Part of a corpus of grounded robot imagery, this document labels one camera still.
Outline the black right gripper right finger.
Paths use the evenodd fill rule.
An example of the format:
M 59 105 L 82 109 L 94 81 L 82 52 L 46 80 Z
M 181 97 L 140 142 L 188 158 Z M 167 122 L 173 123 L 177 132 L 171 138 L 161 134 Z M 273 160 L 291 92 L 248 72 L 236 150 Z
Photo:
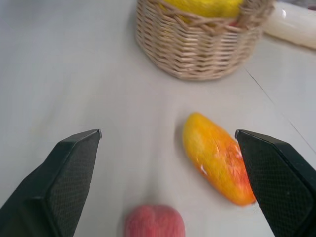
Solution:
M 316 237 L 316 170 L 287 142 L 238 129 L 249 182 L 275 237 Z

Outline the yellow fruit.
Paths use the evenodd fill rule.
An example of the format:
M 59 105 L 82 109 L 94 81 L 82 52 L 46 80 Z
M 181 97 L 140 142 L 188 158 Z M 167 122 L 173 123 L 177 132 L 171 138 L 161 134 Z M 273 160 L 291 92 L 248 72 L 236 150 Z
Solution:
M 186 13 L 206 18 L 233 19 L 238 17 L 244 0 L 163 0 Z

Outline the white daikon radish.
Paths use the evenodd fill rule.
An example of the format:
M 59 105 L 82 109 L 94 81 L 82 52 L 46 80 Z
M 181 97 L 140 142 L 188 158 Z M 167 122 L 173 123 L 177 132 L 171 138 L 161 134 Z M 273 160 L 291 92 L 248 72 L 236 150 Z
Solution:
M 264 33 L 316 50 L 316 0 L 276 0 Z

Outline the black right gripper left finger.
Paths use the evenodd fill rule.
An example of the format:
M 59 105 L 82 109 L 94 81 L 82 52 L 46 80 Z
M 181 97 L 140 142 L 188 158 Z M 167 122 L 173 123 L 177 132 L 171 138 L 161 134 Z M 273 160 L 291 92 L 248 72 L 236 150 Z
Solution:
M 0 237 L 73 237 L 101 137 L 92 129 L 58 142 L 0 208 Z

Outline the round wicker basket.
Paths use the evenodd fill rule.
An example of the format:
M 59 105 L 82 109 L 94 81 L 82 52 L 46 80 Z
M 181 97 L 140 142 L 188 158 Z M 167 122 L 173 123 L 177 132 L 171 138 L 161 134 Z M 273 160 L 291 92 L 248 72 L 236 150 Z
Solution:
M 160 69 L 206 81 L 236 71 L 252 55 L 275 0 L 243 0 L 235 18 L 206 18 L 164 0 L 137 0 L 136 40 Z

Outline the orange yellow mango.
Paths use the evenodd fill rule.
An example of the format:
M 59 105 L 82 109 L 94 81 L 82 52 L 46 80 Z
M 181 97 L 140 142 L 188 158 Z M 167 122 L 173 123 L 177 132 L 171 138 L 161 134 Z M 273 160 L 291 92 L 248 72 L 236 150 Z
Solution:
M 226 130 L 192 113 L 184 123 L 182 143 L 187 157 L 220 194 L 239 206 L 255 203 L 239 145 Z

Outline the red apple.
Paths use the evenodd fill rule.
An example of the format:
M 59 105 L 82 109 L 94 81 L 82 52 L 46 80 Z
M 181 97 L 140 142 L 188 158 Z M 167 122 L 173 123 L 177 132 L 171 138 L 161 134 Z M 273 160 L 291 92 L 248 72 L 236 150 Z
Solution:
M 186 237 L 180 213 L 167 205 L 141 205 L 125 219 L 124 237 Z

